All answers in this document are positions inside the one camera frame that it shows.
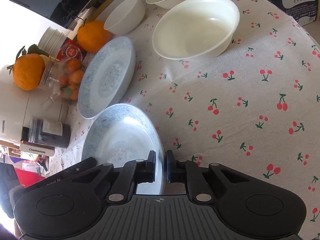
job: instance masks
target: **red cherry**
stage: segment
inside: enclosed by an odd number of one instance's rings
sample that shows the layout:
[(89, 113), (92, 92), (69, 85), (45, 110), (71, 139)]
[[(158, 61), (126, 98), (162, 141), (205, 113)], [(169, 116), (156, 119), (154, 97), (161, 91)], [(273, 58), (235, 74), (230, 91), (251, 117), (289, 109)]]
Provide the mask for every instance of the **red cherry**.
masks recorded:
[(268, 166), (267, 166), (267, 171), (272, 171), (273, 170), (273, 165), (270, 163)]
[(274, 174), (279, 174), (280, 171), (281, 171), (281, 168), (277, 167), (277, 168), (275, 168), (275, 170), (273, 172), (274, 172)]

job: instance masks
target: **plate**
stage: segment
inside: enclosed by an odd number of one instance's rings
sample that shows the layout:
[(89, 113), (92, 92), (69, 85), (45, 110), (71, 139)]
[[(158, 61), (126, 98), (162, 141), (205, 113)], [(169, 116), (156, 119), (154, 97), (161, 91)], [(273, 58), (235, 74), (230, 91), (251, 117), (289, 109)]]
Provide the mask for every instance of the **plate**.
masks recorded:
[(78, 109), (91, 119), (118, 103), (128, 89), (135, 67), (134, 47), (127, 37), (104, 45), (90, 62), (81, 81)]
[(153, 183), (141, 183), (137, 194), (159, 195), (165, 184), (164, 149), (150, 119), (137, 107), (116, 104), (105, 109), (89, 129), (82, 160), (94, 157), (97, 165), (112, 163), (123, 167), (128, 161), (148, 158), (156, 152), (156, 176)]

